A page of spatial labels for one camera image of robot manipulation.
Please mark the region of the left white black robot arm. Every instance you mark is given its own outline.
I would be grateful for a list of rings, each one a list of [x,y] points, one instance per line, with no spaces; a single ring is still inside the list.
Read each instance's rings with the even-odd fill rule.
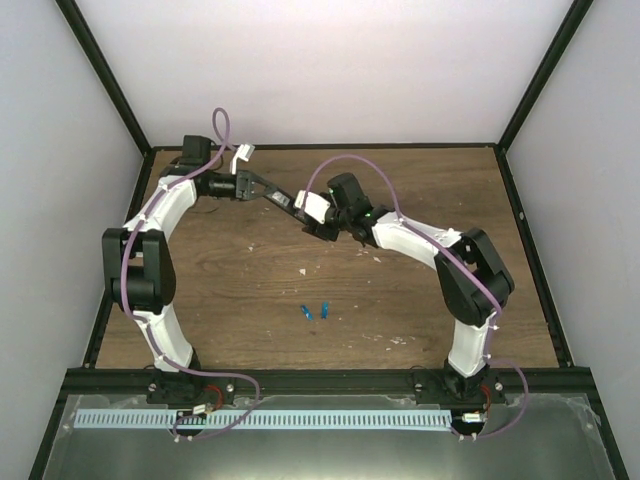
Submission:
[[[264,198],[288,214],[294,212],[294,197],[237,167],[238,160],[251,155],[252,146],[239,147],[228,173],[217,170],[222,154],[214,154],[213,146],[207,137],[185,136],[181,155],[162,171],[139,213],[102,236],[106,293],[142,331],[155,368],[174,373],[168,388],[184,404],[203,395],[205,381],[173,305],[177,280],[168,245],[173,231],[201,197],[242,202]]]

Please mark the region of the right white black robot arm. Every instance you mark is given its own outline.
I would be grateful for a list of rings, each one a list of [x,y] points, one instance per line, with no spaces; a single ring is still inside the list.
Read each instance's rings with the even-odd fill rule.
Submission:
[[[315,237],[335,241],[347,232],[364,246],[405,255],[437,273],[454,318],[452,346],[443,367],[445,393],[458,403],[471,400],[488,369],[497,318],[515,290],[486,232],[442,229],[410,219],[397,207],[375,206],[351,173],[332,178],[320,194],[299,191],[294,211]]]

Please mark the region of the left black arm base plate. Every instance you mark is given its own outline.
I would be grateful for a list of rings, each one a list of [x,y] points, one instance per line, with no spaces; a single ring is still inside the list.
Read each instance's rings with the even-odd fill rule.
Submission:
[[[234,392],[227,390],[227,384],[178,382],[156,380],[155,389],[147,392],[147,402],[166,405],[196,405],[201,403],[231,404]]]

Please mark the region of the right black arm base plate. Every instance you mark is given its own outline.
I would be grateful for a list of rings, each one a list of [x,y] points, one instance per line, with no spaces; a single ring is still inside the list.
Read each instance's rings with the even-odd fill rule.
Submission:
[[[487,385],[454,391],[444,384],[436,383],[434,380],[418,380],[413,384],[413,391],[416,402],[419,404],[473,406],[483,404],[486,401],[491,404],[504,404],[506,402],[503,392],[496,391]]]

